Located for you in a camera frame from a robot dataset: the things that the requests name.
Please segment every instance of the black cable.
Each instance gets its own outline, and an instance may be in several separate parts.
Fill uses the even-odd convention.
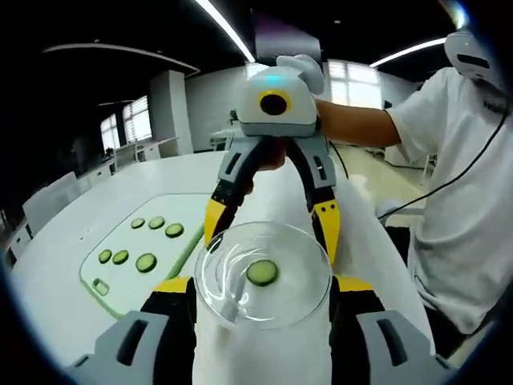
[[[344,168],[344,172],[345,172],[345,177],[347,179],[349,179],[349,173],[347,172],[347,168],[345,167],[345,163],[344,163],[344,160],[342,160],[340,152],[338,152],[337,148],[335,147],[335,145],[333,144],[333,142],[331,140],[328,140],[328,142],[329,142],[329,144],[331,144],[331,147],[333,147],[333,150],[335,150],[335,153],[337,154],[338,159],[340,160],[340,163],[342,163],[342,167]]]
[[[393,213],[396,213],[397,211],[400,211],[400,210],[404,209],[405,207],[407,207],[409,205],[412,205],[413,203],[417,203],[418,201],[421,201],[422,199],[426,199],[427,197],[431,197],[433,194],[437,193],[438,191],[442,190],[443,188],[448,187],[451,184],[453,184],[454,182],[460,180],[465,174],[467,174],[467,172],[472,168],[472,166],[474,166],[475,162],[477,162],[479,160],[479,158],[484,154],[484,152],[490,146],[491,141],[497,136],[497,134],[499,133],[500,129],[503,127],[504,122],[506,121],[508,113],[509,113],[509,104],[506,105],[506,108],[505,108],[504,114],[503,114],[503,118],[500,120],[499,125],[497,126],[497,128],[495,129],[493,134],[491,134],[490,138],[488,138],[488,141],[485,143],[485,145],[483,146],[481,151],[478,153],[478,155],[470,162],[470,164],[467,166],[467,168],[465,168],[463,171],[461,171],[459,173],[459,175],[455,176],[452,180],[449,180],[448,182],[438,186],[433,191],[431,191],[431,192],[429,192],[429,193],[427,193],[425,195],[422,195],[419,198],[413,199],[412,201],[410,201],[408,203],[405,203],[404,205],[399,206],[396,209],[390,210],[388,213],[384,213],[383,215],[381,215],[378,218],[378,220],[381,220],[384,217],[389,217]]]

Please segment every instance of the ceiling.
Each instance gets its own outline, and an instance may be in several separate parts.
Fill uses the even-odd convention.
[[[394,52],[450,33],[454,28],[443,8],[433,1],[330,2],[298,6],[290,0],[212,0],[254,53],[252,9],[266,13],[317,37],[324,59],[372,63]],[[104,43],[159,53],[200,69],[217,71],[244,63],[244,56],[224,32],[192,0],[147,0],[133,9],[126,2],[96,0],[62,6],[39,6],[20,30],[24,55],[44,99],[64,105],[98,106],[135,99],[147,81],[166,69],[191,70],[161,59],[127,52],[80,49],[42,54],[67,43]],[[430,77],[447,65],[442,47],[433,47],[384,64],[380,70],[413,81]],[[108,114],[109,107],[103,108]]]

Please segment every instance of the clear glass bowl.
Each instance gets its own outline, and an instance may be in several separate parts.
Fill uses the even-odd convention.
[[[255,261],[271,260],[277,279],[256,286],[246,278]],[[302,230],[252,222],[218,234],[201,250],[196,288],[221,325],[276,329],[302,320],[329,296],[332,270],[325,251]]]

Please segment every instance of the fluorescent light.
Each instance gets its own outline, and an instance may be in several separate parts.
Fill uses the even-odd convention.
[[[170,63],[173,63],[173,64],[178,64],[180,66],[183,66],[183,67],[186,67],[186,68],[188,68],[190,70],[193,70],[194,72],[192,74],[190,74],[190,75],[195,75],[195,74],[200,72],[199,68],[196,68],[196,67],[193,67],[193,66],[189,66],[188,64],[186,64],[184,62],[168,58],[167,56],[162,56],[162,55],[155,54],[153,52],[139,50],[137,48],[130,48],[130,47],[124,47],[124,46],[114,46],[112,44],[102,44],[102,43],[61,44],[60,46],[53,46],[53,47],[47,48],[46,50],[43,51],[43,54],[46,54],[48,52],[63,51],[63,50],[76,50],[76,49],[84,49],[84,48],[95,48],[95,49],[101,49],[101,50],[124,51],[124,52],[131,52],[133,54],[151,56],[153,58],[162,59],[162,60],[165,60],[166,62],[170,62]]]
[[[209,0],[194,0],[197,2],[201,8],[203,8],[213,19],[214,21],[224,30],[225,34],[229,36],[229,38],[239,47],[240,52],[244,54],[246,59],[250,63],[255,63],[255,58],[249,52],[249,49],[245,46],[242,39],[235,32],[235,30],[228,24],[226,19],[222,14],[210,3]]]
[[[106,103],[100,103],[98,105],[98,107],[111,106],[112,104],[118,104],[118,103],[130,103],[130,102],[134,102],[134,101],[135,101],[134,99],[130,99],[130,100],[120,100],[119,102],[106,102]]]
[[[446,38],[437,38],[436,40],[431,40],[430,42],[425,42],[425,43],[422,43],[422,44],[418,44],[417,46],[408,48],[407,50],[400,51],[397,54],[393,54],[393,55],[387,56],[384,59],[378,60],[377,62],[372,63],[370,65],[370,67],[374,68],[374,67],[377,67],[377,66],[381,66],[383,63],[389,62],[390,60],[394,60],[394,59],[399,58],[399,57],[404,56],[404,55],[408,55],[411,52],[422,50],[422,49],[427,48],[427,47],[437,46],[438,44],[443,44],[445,42],[446,42]]]
[[[454,3],[450,10],[450,16],[454,24],[456,25],[456,29],[463,28],[468,23],[468,15],[465,11],[465,8],[458,2]]]

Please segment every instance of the chair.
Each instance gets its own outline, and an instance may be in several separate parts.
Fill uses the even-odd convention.
[[[37,191],[23,204],[23,212],[32,235],[41,230],[51,218],[78,198],[81,189],[74,172],[69,172],[49,186]]]
[[[115,172],[137,161],[137,141],[114,150]]]
[[[232,147],[233,136],[239,128],[226,128],[210,135],[210,146],[214,151],[228,151]]]

